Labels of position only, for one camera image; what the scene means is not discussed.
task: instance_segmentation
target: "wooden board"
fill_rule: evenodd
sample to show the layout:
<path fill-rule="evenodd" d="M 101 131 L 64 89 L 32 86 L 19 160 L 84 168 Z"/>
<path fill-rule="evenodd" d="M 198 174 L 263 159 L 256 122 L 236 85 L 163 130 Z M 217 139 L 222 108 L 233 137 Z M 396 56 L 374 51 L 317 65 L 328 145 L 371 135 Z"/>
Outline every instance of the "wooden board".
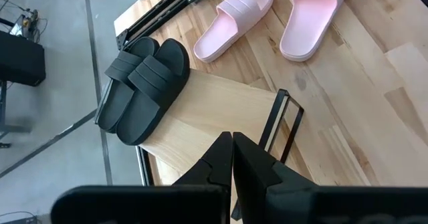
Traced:
<path fill-rule="evenodd" d="M 223 131 L 244 132 L 257 142 L 275 97 L 259 88 L 193 70 L 142 147 L 180 172 L 187 171 Z"/>
<path fill-rule="evenodd" d="M 117 34 L 158 1 L 140 0 L 130 7 L 114 23 Z M 306 112 L 288 166 L 322 185 L 428 185 L 428 8 L 420 0 L 345 0 L 320 49 L 304 63 L 288 61 L 279 51 L 292 4 L 275 0 L 253 29 L 205 64 L 193 55 L 193 46 L 221 1 L 187 7 L 152 36 L 183 43 L 194 69 L 257 88 L 289 90 Z M 235 117 L 245 120 L 247 113 Z M 223 125 L 208 109 L 196 108 L 192 116 L 199 119 L 198 114 L 212 121 L 215 130 L 206 132 L 210 123 L 199 126 L 193 117 L 175 120 L 183 126 L 180 138 L 166 144 L 155 133 L 158 141 L 143 147 L 161 150 L 162 160 L 183 173 L 207 147 L 184 148 L 188 141 L 210 142 L 222 126 L 239 128 L 228 121 Z M 187 136 L 192 128 L 201 135 Z M 282 126 L 282 133 L 287 131 Z"/>

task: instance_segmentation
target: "concrete floor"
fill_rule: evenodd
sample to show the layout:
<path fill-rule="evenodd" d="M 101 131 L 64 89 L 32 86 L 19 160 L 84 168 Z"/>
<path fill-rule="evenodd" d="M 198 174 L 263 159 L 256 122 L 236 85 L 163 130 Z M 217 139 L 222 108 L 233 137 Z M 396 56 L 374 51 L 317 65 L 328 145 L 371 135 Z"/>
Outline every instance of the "concrete floor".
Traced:
<path fill-rule="evenodd" d="M 32 132 L 2 139 L 13 147 L 0 150 L 0 215 L 49 213 L 57 196 L 79 185 L 141 185 L 135 149 L 105 136 L 88 117 L 118 52 L 113 21 L 136 0 L 10 1 L 48 20 L 40 39 L 47 78 L 36 88 L 14 84 L 7 91 L 7 123 Z M 5 7 L 0 17 L 15 21 L 20 13 Z M 57 136 L 85 116 L 76 130 Z"/>

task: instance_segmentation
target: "black metal frame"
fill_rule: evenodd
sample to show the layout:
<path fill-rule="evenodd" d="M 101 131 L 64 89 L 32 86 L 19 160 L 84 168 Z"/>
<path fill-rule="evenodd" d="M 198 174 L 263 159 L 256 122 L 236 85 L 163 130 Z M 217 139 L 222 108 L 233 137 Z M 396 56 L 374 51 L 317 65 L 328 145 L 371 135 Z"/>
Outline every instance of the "black metal frame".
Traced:
<path fill-rule="evenodd" d="M 31 128 L 24 126 L 11 126 L 6 125 L 6 92 L 7 92 L 7 81 L 0 80 L 0 140 L 9 134 L 10 132 L 28 133 L 31 132 Z M 1 143 L 0 148 L 10 148 L 10 143 Z"/>
<path fill-rule="evenodd" d="M 139 20 L 116 37 L 118 49 L 124 50 L 140 37 L 149 36 L 195 1 L 197 0 L 160 0 Z"/>
<path fill-rule="evenodd" d="M 140 167 L 142 185 L 145 187 L 154 186 L 152 167 L 148 157 L 148 152 L 139 146 L 135 146 L 135 151 Z"/>

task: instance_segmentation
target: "floor seam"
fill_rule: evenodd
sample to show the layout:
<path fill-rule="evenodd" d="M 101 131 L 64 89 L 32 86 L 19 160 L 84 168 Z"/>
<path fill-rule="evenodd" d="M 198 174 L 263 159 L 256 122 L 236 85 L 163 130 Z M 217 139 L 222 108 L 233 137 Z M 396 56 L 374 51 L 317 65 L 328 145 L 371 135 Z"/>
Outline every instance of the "floor seam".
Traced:
<path fill-rule="evenodd" d="M 87 114 L 85 117 L 77 121 L 76 123 L 72 124 L 70 127 L 66 128 L 63 132 L 55 135 L 53 138 L 48 140 L 45 144 L 42 144 L 39 148 L 35 149 L 33 152 L 22 158 L 21 160 L 17 161 L 15 164 L 11 165 L 7 169 L 5 169 L 3 172 L 0 173 L 0 179 L 4 177 L 5 175 L 9 174 L 10 172 L 14 171 L 27 161 L 31 160 L 33 157 L 37 156 L 53 144 L 57 143 L 64 137 L 66 137 L 71 132 L 75 131 L 79 127 L 81 127 L 83 124 L 87 123 L 89 120 L 93 119 L 95 116 L 96 110 L 93 110 L 91 113 Z"/>
<path fill-rule="evenodd" d="M 101 83 L 100 83 L 100 74 L 98 68 L 98 58 L 96 53 L 95 45 L 95 31 L 94 31 L 94 21 L 92 19 L 92 8 L 90 0 L 85 0 L 86 6 L 86 19 L 88 21 L 88 31 L 89 31 L 89 43 L 92 56 L 92 68 L 94 71 L 94 84 L 95 84 L 95 94 L 97 104 L 101 101 Z M 104 158 L 104 170 L 106 171 L 106 181 L 107 185 L 113 185 L 112 181 L 112 169 L 110 165 L 110 155 L 108 153 L 108 142 L 106 133 L 100 129 L 101 136 L 101 145 L 102 145 L 102 156 Z"/>

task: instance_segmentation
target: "butcher block countertop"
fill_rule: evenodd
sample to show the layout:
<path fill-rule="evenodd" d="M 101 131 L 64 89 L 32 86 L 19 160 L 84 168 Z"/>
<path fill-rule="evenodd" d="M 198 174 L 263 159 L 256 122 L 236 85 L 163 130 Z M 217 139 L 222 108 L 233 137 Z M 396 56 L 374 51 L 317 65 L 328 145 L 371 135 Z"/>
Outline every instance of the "butcher block countertop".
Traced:
<path fill-rule="evenodd" d="M 137 1 L 114 22 L 116 34 L 158 1 Z M 288 166 L 321 185 L 428 185 L 428 8 L 420 0 L 345 0 L 319 50 L 302 63 L 281 55 L 292 3 L 275 0 L 255 27 L 206 64 L 193 46 L 221 1 L 188 6 L 151 36 L 181 42 L 193 69 L 288 90 L 305 109 Z M 164 151 L 142 147 L 155 156 Z M 181 174 L 191 166 L 176 164 L 184 157 L 175 153 L 161 158 Z"/>

